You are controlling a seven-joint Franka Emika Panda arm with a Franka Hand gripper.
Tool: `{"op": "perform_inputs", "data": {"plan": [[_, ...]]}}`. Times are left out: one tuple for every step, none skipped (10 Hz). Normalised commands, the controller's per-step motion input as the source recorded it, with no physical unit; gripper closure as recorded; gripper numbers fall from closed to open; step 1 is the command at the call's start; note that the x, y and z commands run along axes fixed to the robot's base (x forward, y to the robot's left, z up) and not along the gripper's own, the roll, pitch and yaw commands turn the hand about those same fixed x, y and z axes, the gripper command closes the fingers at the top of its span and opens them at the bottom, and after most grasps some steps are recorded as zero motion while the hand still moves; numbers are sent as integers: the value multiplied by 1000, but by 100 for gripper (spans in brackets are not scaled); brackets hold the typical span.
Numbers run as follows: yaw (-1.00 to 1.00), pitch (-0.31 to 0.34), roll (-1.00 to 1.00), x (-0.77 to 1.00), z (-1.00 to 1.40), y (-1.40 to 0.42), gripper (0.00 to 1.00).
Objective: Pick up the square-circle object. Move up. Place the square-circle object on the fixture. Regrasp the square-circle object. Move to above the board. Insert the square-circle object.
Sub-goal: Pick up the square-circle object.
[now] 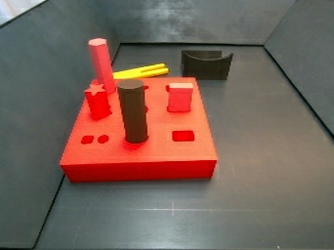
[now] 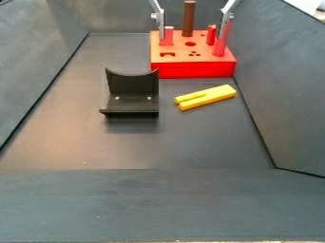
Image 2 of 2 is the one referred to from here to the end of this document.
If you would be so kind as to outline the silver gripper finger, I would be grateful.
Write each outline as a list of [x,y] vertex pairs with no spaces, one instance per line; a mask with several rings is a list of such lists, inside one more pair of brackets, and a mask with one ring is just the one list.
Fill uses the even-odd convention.
[[159,5],[158,0],[149,0],[154,12],[151,13],[151,18],[157,21],[159,26],[159,38],[165,39],[165,10]]
[[221,23],[218,26],[217,38],[221,39],[223,37],[226,24],[230,22],[230,19],[234,17],[234,9],[241,0],[229,0],[225,7],[221,9]]

